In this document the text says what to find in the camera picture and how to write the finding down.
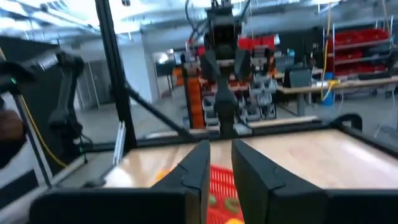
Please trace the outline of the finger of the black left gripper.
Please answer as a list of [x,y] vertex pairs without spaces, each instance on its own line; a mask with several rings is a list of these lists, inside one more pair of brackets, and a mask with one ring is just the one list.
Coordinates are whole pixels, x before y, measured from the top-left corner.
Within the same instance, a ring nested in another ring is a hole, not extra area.
[[216,78],[220,76],[220,67],[213,50],[207,50],[201,55],[201,74],[205,80],[210,82],[215,82]]
[[246,79],[251,72],[251,54],[248,50],[238,49],[235,52],[235,77]]

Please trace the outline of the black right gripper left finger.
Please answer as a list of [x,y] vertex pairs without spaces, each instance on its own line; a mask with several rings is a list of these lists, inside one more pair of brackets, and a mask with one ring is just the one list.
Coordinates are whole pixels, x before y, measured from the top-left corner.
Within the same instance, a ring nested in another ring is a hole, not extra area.
[[206,224],[210,188],[210,142],[198,143],[152,189],[151,224]]

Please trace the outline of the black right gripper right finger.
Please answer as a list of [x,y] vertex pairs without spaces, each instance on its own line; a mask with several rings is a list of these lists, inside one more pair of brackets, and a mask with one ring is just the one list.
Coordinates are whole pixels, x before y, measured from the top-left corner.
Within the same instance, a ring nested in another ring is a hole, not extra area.
[[245,224],[322,224],[326,193],[242,140],[231,145],[234,183]]

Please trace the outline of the red plastic basket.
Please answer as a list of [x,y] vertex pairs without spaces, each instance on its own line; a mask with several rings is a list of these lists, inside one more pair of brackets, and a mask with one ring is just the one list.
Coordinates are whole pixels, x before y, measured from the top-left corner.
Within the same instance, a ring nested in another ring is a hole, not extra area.
[[217,198],[217,205],[208,206],[206,224],[223,224],[230,218],[244,221],[241,209],[239,213],[235,214],[224,207],[225,198],[238,199],[232,170],[211,165],[209,194],[213,194]]

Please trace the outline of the red bins atop rack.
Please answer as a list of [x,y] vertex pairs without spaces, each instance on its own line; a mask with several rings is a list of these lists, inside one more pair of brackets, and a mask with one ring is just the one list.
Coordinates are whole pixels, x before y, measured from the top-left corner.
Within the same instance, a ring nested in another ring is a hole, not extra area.
[[261,37],[243,37],[238,40],[238,47],[244,50],[253,50],[258,46],[266,46],[271,50],[275,49],[277,35],[265,35]]

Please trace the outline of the orange parts shelf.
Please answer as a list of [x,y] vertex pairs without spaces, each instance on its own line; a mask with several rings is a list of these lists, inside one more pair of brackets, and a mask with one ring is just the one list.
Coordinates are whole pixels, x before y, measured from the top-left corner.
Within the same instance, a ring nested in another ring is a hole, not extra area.
[[184,63],[182,65],[182,74],[190,127],[192,129],[204,128],[201,86],[197,66],[191,62]]

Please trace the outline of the grey parts bin rack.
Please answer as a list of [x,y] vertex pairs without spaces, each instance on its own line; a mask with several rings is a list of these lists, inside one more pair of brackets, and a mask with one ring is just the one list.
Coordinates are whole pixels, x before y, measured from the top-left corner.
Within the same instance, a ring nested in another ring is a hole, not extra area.
[[[251,74],[246,79],[237,80],[233,74],[228,80],[228,89],[234,94],[238,104],[235,122],[244,123],[267,119],[276,119],[276,107],[273,95],[276,93],[277,82],[273,78],[276,73],[273,51],[268,45],[255,46],[252,53]],[[206,126],[216,126],[220,119],[214,110],[215,95],[218,85],[205,82],[202,85],[202,109]]]

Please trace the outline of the black monitor on workbench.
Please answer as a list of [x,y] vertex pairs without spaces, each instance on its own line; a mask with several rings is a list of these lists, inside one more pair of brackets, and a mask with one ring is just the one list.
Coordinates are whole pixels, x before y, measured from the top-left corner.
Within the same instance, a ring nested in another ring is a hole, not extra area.
[[309,68],[289,68],[284,73],[283,87],[300,88],[312,84],[312,71]]

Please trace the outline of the blue waste bin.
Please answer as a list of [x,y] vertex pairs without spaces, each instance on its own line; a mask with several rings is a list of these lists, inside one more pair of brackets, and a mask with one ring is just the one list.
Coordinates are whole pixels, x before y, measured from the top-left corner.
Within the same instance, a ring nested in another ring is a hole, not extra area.
[[334,80],[330,80],[328,82],[328,89],[325,91],[322,91],[321,93],[321,100],[322,100],[322,105],[324,106],[331,106],[333,104],[333,91],[332,88],[335,85]]

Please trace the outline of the long wooden workbench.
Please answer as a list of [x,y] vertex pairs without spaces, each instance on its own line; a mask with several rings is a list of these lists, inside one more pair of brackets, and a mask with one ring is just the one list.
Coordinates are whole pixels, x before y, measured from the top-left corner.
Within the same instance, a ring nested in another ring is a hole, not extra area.
[[364,87],[371,87],[371,86],[382,86],[382,85],[391,85],[398,83],[398,76],[393,76],[390,78],[380,78],[380,79],[373,79],[373,80],[355,80],[355,81],[348,81],[339,84],[332,84],[331,86],[325,85],[322,83],[320,86],[305,86],[305,87],[298,87],[298,88],[287,88],[278,86],[277,91],[281,92],[285,95],[288,94],[297,94],[297,116],[305,116],[305,99],[304,94],[306,93],[314,93],[327,90],[338,90],[338,89],[348,89],[348,88],[364,88]]

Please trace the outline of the shelf with red bins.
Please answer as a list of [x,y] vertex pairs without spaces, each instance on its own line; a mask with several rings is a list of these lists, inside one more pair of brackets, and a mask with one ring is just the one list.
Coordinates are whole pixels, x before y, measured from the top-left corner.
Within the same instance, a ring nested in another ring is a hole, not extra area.
[[327,69],[340,80],[390,77],[392,40],[380,28],[333,32],[328,41]]

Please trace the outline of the black articulated stand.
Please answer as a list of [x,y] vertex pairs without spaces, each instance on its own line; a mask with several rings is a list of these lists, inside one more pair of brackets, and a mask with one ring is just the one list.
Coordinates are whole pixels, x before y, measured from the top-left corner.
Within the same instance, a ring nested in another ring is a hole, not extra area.
[[85,63],[81,57],[64,52],[58,46],[0,36],[0,94],[19,93],[23,84],[33,83],[39,75],[57,67],[62,74],[57,105],[49,117],[50,130],[59,137],[69,156],[82,153],[82,125],[77,121],[74,98],[78,77]]

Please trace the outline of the person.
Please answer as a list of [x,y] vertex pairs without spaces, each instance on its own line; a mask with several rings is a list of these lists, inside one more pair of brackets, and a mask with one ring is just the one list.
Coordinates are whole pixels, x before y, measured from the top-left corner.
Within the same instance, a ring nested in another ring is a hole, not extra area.
[[26,127],[18,113],[0,97],[0,169],[6,167],[26,143]]

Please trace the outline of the orange spring keychain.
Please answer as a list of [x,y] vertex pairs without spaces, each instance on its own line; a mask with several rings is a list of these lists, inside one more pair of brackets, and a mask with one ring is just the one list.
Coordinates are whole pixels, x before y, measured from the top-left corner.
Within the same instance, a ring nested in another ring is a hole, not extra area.
[[166,175],[168,175],[172,170],[160,170],[156,177],[155,177],[155,181],[154,184],[158,183],[160,180],[162,180]]

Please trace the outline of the white frame bracket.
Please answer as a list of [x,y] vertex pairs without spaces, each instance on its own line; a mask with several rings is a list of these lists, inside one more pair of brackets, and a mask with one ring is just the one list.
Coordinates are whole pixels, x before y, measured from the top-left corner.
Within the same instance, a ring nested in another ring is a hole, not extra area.
[[113,153],[113,165],[116,166],[120,163],[123,152],[124,152],[124,143],[126,138],[126,125],[124,121],[119,122],[117,138],[114,146]]

